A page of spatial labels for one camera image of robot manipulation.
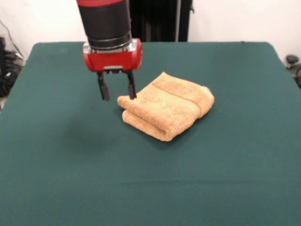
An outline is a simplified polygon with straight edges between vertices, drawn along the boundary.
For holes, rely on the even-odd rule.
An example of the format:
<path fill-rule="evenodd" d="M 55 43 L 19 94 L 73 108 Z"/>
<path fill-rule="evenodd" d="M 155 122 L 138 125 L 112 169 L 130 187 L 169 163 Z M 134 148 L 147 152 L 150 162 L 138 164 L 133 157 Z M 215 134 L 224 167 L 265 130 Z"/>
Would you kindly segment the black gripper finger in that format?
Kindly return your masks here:
<path fill-rule="evenodd" d="M 126 72 L 129 84 L 128 84 L 128 95 L 130 99 L 136 98 L 136 90 L 135 90 L 135 79 L 132 71 Z"/>
<path fill-rule="evenodd" d="M 97 77 L 98 77 L 98 85 L 100 88 L 102 99 L 105 101 L 109 101 L 110 100 L 109 89 L 104 81 L 103 72 L 97 72 Z"/>

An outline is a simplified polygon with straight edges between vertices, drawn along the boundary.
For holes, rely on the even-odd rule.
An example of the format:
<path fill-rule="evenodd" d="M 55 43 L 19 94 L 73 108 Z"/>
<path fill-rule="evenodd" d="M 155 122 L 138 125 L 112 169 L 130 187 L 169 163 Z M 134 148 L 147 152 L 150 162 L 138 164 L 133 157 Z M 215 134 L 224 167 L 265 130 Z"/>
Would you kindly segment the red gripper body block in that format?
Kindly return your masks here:
<path fill-rule="evenodd" d="M 92 72 L 133 71 L 142 64 L 143 45 L 140 39 L 113 50 L 96 50 L 88 42 L 83 44 L 83 59 Z"/>

